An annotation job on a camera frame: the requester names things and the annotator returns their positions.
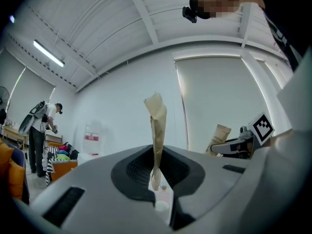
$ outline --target dark pants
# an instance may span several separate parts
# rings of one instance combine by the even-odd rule
[[[43,144],[44,133],[41,133],[36,128],[31,127],[29,130],[29,164],[31,171],[37,171],[38,175],[44,173],[42,168]]]

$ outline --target floor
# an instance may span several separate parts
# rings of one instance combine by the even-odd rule
[[[6,139],[2,140],[6,144],[12,144],[14,146],[17,146],[16,143],[12,143]],[[32,174],[30,170],[29,160],[26,160],[26,178],[27,178],[27,184],[28,184],[28,190],[29,190],[29,202],[32,203],[35,198],[46,188],[45,183],[45,176],[44,177],[38,177],[37,174]]]

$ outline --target white ceiling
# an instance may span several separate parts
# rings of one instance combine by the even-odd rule
[[[76,91],[137,55],[189,41],[222,40],[255,46],[282,57],[262,10],[247,3],[226,18],[182,17],[189,0],[25,0],[7,25],[7,46],[32,59],[42,74]],[[37,39],[65,62],[41,54]]]

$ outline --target brown paper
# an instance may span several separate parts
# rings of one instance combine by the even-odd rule
[[[151,184],[153,189],[155,191],[158,191],[161,180],[161,172],[159,166],[165,138],[167,108],[162,101],[161,95],[158,93],[154,94],[150,98],[147,98],[144,103],[147,110],[151,114],[153,137],[154,168]]]
[[[214,132],[214,136],[213,136],[212,140],[210,141],[209,146],[206,149],[206,153],[208,153],[212,156],[217,156],[217,154],[210,151],[211,145],[224,143],[226,141],[226,139],[228,138],[230,132],[231,132],[231,128],[228,128],[228,127],[225,127],[225,126],[218,124],[216,127],[216,130]]]

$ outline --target white container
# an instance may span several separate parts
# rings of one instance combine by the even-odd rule
[[[85,125],[83,135],[83,152],[90,155],[101,153],[103,126],[99,121],[89,121]]]

